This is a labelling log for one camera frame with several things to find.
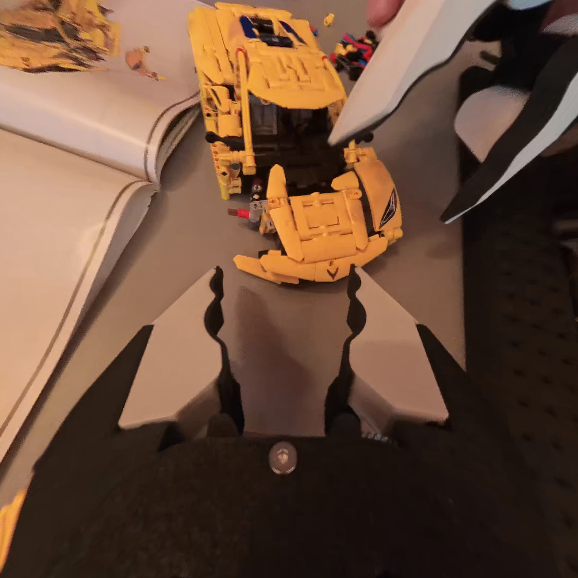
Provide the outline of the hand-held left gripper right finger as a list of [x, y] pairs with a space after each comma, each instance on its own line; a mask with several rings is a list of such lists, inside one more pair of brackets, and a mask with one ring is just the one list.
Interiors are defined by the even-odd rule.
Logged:
[[350, 335], [327, 391], [325, 434], [343, 416], [379, 435], [401, 421], [444, 425], [449, 411], [416, 319], [355, 265], [347, 296]]

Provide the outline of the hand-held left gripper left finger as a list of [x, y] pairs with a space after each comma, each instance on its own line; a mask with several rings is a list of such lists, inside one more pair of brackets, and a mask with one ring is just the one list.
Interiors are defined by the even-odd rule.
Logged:
[[219, 336], [223, 280], [219, 266], [210, 269], [153, 322], [120, 415], [122, 429], [174, 422], [193, 437], [225, 413], [243, 432], [241, 386]]

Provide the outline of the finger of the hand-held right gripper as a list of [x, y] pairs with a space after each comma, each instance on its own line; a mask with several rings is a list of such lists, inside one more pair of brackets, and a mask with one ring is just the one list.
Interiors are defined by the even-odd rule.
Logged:
[[337, 145], [381, 124], [421, 77], [451, 59], [496, 1], [405, 1], [352, 89], [329, 137]]
[[569, 37], [539, 73], [512, 125], [477, 172], [461, 186], [440, 220], [445, 224], [487, 200], [553, 144], [577, 118], [577, 37]]

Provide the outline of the yellow toy brick panel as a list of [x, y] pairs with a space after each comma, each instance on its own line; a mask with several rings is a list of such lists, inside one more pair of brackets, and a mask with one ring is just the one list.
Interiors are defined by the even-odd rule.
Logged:
[[396, 242], [403, 235], [402, 210], [393, 179], [380, 160], [361, 161], [354, 165], [365, 225], [369, 236], [379, 235]]

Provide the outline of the yellow toy brick car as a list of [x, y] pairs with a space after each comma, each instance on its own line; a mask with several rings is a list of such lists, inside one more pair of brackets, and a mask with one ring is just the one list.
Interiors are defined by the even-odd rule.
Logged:
[[188, 16], [205, 139], [221, 198], [276, 248], [234, 257], [276, 284], [332, 283], [382, 255], [369, 236], [354, 171], [379, 160], [371, 132], [331, 146], [346, 103], [338, 72], [306, 20], [286, 10], [216, 2]]

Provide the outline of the grey desk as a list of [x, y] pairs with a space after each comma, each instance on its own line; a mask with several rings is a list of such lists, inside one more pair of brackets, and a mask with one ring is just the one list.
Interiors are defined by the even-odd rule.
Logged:
[[[374, 146], [398, 186], [403, 238], [366, 270], [465, 364], [462, 231], [439, 215], [458, 179], [453, 130], [458, 78], [496, 43], [467, 43], [432, 72], [375, 133]], [[347, 335], [345, 280], [274, 285], [238, 271], [236, 254], [267, 246], [227, 216], [201, 120], [163, 169], [161, 191], [85, 314], [1, 464], [1, 504], [27, 485], [68, 411], [142, 325], [220, 265], [225, 274], [220, 335], [242, 385], [249, 432], [319, 435], [325, 390]]]

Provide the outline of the person's right hand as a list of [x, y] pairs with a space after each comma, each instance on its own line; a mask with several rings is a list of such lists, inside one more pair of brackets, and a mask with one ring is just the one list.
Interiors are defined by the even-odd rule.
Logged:
[[405, 1], [366, 1], [366, 22], [374, 30], [392, 21]]

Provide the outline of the pile of red black bricks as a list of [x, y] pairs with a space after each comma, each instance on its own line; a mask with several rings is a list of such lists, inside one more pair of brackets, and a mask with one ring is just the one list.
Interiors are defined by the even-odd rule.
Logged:
[[349, 79], [357, 81], [367, 67], [379, 46], [379, 40], [373, 30], [367, 30], [364, 36], [343, 35], [329, 58], [338, 73], [347, 73]]

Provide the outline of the open instruction booklet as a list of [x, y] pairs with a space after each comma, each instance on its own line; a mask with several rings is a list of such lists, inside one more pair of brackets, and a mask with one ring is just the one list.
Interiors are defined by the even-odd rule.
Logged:
[[196, 119], [199, 1], [1, 1], [1, 459]]

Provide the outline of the small yellow toy brick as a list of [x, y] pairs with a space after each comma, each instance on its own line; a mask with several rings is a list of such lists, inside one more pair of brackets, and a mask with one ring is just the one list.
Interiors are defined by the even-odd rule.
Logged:
[[26, 494], [27, 488], [19, 490], [12, 502], [1, 508], [1, 560], [7, 556]]

